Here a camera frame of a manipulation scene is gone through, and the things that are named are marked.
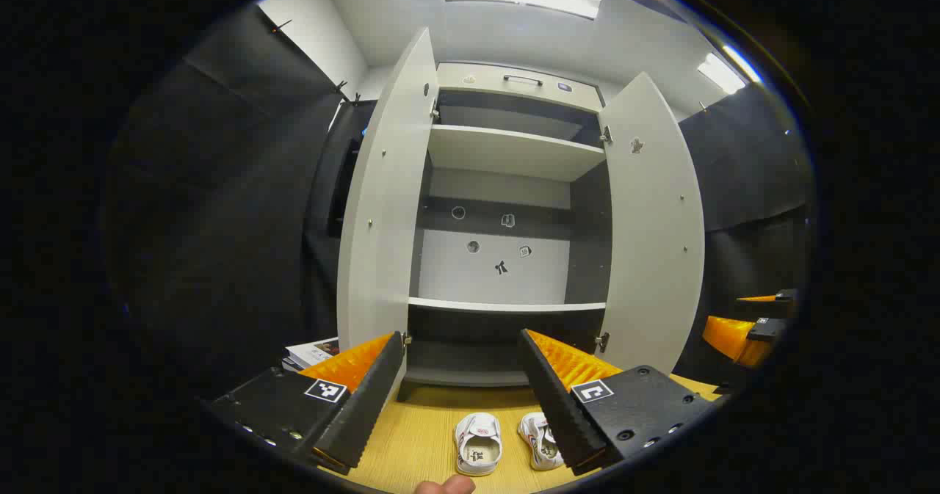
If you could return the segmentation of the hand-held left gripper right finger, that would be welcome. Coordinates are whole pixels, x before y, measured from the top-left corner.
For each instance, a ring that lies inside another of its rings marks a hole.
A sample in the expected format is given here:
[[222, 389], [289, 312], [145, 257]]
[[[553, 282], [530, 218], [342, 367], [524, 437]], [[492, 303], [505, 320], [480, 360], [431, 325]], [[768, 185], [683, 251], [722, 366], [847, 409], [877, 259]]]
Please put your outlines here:
[[574, 475], [634, 467], [701, 424], [716, 401], [648, 365], [622, 370], [543, 333], [519, 333], [529, 386]]

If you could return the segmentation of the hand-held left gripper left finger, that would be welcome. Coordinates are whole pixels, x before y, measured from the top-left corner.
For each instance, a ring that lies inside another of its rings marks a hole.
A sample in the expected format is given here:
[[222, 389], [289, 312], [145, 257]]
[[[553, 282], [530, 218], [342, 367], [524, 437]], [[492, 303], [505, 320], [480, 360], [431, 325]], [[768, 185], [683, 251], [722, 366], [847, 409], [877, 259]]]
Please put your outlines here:
[[271, 368], [209, 403], [209, 411], [283, 460], [347, 475], [357, 468], [406, 354], [400, 331], [303, 371]]

